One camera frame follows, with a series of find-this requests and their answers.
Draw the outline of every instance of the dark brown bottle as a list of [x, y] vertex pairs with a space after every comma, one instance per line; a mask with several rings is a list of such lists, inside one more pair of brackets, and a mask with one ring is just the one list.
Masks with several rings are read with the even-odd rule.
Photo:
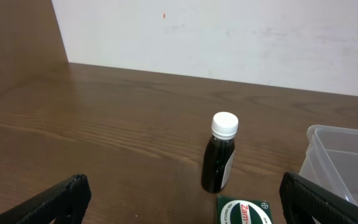
[[231, 113], [220, 112], [213, 118], [213, 135], [205, 149], [201, 176], [201, 185], [209, 193], [220, 192], [230, 176], [237, 127], [238, 119]]

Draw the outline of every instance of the clear plastic box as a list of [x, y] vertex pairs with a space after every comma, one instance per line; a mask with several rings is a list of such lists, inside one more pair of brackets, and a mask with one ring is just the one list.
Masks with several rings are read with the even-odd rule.
[[358, 130], [314, 125], [307, 135], [310, 144], [299, 174], [358, 205]]

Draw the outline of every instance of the wood grain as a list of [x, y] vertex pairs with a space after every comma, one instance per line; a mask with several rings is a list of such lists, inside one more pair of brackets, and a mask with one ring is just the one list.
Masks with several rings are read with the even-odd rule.
[[200, 177], [218, 111], [240, 121], [222, 194], [268, 200], [275, 223], [308, 127], [358, 129], [354, 96], [69, 64], [0, 95], [0, 213], [84, 173], [84, 223], [213, 223]]
[[67, 63], [50, 0], [0, 0], [0, 93]]

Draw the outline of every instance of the brown table surface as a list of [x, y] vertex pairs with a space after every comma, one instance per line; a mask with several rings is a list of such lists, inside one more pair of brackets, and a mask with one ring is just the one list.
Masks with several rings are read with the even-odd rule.
[[83, 223], [214, 223], [200, 186], [218, 111], [239, 118], [224, 195], [267, 200], [299, 172], [313, 124], [358, 129], [358, 97], [70, 64], [0, 94], [0, 213], [86, 174]]

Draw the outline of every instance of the bottle label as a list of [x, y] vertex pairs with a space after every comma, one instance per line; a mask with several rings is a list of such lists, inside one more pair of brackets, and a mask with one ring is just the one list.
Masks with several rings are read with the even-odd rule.
[[224, 167], [224, 173], [223, 173], [223, 180], [222, 180], [221, 189], [224, 187], [224, 185], [226, 184], [227, 180], [229, 179], [230, 171], [231, 171], [231, 164], [233, 163], [234, 153], [235, 152], [236, 152], [236, 150], [233, 151], [233, 153], [231, 154], [229, 160], [226, 163], [226, 166]]

